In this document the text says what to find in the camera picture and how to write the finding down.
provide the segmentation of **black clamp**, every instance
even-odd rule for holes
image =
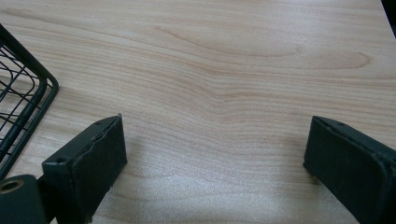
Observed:
[[[0,182],[0,223],[87,223],[126,164],[121,116],[102,119],[42,163]]]
[[[396,223],[396,151],[332,119],[313,117],[304,167],[359,223]]]

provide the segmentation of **black wire basket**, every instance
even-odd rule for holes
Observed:
[[[0,24],[0,179],[59,90],[55,77]]]

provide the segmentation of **wire rack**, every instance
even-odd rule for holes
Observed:
[[[0,179],[21,154],[59,85],[0,24]]]

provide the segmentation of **light wood surface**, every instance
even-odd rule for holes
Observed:
[[[93,223],[356,223],[302,166],[311,117],[396,148],[396,40],[380,0],[0,8],[61,85],[8,176],[41,176],[76,134],[123,115],[128,164]]]

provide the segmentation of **wood grain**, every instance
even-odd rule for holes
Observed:
[[[379,0],[4,0],[0,21],[61,85],[8,176],[123,115],[129,162],[93,223],[356,223],[302,166],[311,117],[396,148]]]

